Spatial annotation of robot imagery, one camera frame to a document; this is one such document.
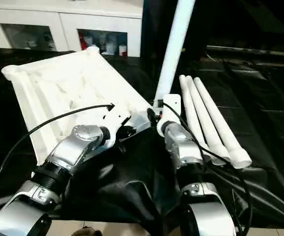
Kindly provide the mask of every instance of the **wrinkled black plastic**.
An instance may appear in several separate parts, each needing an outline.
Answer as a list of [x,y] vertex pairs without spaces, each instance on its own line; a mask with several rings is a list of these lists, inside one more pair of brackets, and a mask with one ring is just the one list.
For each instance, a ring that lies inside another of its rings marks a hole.
[[[0,70],[57,56],[58,53],[0,50]],[[108,62],[146,99],[155,95],[156,69],[139,59],[106,57]],[[220,63],[192,64],[186,71],[199,76],[253,165],[243,171],[250,187],[253,226],[284,227],[284,68],[248,67]],[[180,93],[178,79],[172,92]],[[13,125],[6,125],[6,116]],[[12,84],[0,73],[0,163],[8,149],[26,132]],[[73,176],[62,206],[54,213],[61,219],[139,222],[153,235],[176,225],[174,209],[179,196],[164,140],[148,129],[117,147],[85,162]],[[34,169],[30,141],[15,152],[0,181],[0,207]],[[241,184],[230,170],[213,168],[215,183],[230,211],[245,223],[247,207]]]

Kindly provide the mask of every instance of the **white cabinet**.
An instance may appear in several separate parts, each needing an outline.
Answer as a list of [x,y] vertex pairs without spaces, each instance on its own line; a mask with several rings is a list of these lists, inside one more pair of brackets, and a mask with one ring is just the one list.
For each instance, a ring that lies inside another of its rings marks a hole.
[[143,0],[0,0],[0,48],[140,56]]
[[60,13],[69,50],[95,44],[101,52],[140,56],[141,19]]
[[0,9],[0,48],[67,51],[59,14]]

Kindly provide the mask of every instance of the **floor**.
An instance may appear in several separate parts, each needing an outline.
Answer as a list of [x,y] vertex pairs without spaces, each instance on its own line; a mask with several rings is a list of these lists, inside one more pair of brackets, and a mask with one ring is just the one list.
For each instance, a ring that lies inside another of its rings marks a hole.
[[[84,226],[100,230],[103,236],[148,236],[148,233],[138,224],[59,220],[53,221],[47,236],[70,236]],[[180,236],[179,229],[174,230],[170,236]],[[248,236],[284,236],[284,230],[251,228]]]

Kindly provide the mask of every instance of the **white pipe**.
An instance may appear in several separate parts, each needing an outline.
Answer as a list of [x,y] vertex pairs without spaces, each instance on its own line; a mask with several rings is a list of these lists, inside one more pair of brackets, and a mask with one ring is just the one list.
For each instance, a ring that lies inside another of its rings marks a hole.
[[178,0],[168,40],[155,101],[170,93],[182,46],[196,0]]
[[[200,97],[200,94],[193,83],[193,80],[191,76],[187,76],[187,84],[190,90],[190,95],[192,97],[193,104],[195,106],[195,109],[197,111],[198,118],[200,120],[200,124],[202,126],[204,136],[207,141],[207,145],[209,146],[210,150],[214,152],[215,154],[221,156],[227,161],[230,161],[229,159],[229,153],[226,149],[226,147],[222,144],[222,141],[214,127],[214,124],[211,120],[211,117],[209,113],[207,112],[204,103]],[[225,164],[220,159],[217,159],[217,157],[211,155],[212,163],[214,165],[223,165]]]
[[[179,76],[180,81],[180,87],[182,92],[182,100],[186,111],[186,118],[187,123],[190,128],[190,130],[195,135],[196,139],[198,140],[199,144],[204,147],[205,149],[208,149],[207,144],[205,143],[202,130],[200,127],[200,123],[198,120],[197,112],[195,109],[195,106],[193,105],[192,98],[190,95],[190,91],[187,85],[187,79],[184,75]],[[210,154],[204,151],[204,155],[208,156],[210,158]]]
[[221,112],[217,108],[209,92],[206,90],[200,78],[194,78],[194,83],[200,93],[200,96],[214,122],[215,127],[221,139],[229,151],[230,161],[233,167],[237,169],[245,168],[250,166],[252,161],[248,153],[240,146],[235,135],[231,131],[230,127],[226,123]]

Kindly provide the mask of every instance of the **red item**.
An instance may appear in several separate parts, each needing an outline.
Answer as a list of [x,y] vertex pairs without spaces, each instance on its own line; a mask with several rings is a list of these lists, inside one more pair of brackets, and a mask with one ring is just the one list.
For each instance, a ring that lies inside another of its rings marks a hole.
[[82,33],[79,33],[79,39],[80,39],[80,43],[81,43],[81,49],[85,50],[87,48],[87,43],[85,42]]

